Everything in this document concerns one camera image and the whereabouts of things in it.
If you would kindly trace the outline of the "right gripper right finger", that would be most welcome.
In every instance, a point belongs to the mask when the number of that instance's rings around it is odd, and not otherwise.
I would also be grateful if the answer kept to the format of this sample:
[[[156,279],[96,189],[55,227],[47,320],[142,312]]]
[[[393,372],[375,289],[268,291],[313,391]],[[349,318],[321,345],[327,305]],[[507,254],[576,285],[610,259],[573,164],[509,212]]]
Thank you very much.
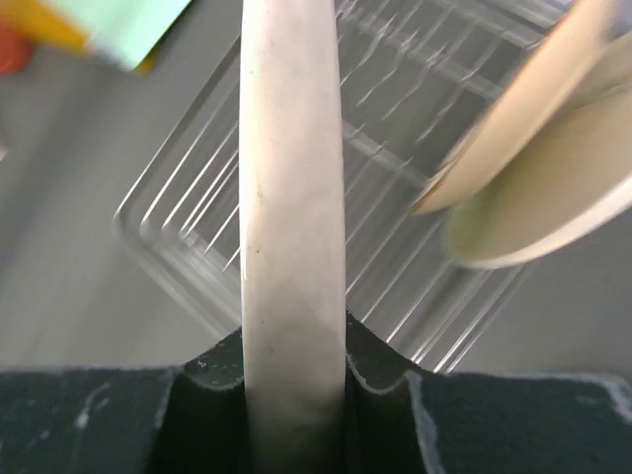
[[[631,389],[603,374],[433,373],[347,320],[347,473],[627,473]]]

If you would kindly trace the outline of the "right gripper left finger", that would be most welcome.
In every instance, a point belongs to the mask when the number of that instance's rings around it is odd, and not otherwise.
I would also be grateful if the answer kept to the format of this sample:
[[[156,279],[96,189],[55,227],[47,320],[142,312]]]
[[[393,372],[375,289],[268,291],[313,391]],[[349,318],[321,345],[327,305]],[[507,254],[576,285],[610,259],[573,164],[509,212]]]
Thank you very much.
[[[183,365],[4,367],[4,473],[244,473],[241,334]]]

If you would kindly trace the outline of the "blue and cream plate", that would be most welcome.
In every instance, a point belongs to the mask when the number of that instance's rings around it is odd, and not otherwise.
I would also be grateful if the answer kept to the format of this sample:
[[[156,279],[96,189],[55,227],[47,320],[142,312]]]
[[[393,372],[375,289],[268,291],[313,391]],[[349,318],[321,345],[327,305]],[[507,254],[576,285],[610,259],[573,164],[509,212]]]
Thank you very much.
[[[239,98],[242,347],[258,473],[339,466],[346,377],[335,5],[247,1]]]

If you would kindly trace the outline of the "green tinted branch plate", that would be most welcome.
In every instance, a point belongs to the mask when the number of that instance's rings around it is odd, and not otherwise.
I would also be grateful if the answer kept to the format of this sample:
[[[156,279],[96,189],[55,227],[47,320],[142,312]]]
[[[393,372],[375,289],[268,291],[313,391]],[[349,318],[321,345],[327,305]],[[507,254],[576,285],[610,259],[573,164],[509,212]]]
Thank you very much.
[[[553,118],[481,192],[451,209],[443,248],[496,269],[554,252],[631,205],[631,87]]]

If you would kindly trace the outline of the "bird plate with orange leaves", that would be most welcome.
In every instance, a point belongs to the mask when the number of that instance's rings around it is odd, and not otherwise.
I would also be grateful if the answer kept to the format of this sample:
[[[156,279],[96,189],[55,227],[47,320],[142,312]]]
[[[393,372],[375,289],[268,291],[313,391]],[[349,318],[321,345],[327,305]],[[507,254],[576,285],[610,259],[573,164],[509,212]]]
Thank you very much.
[[[457,141],[410,206],[415,214],[482,193],[561,113],[631,128],[631,4],[574,1],[506,90]]]

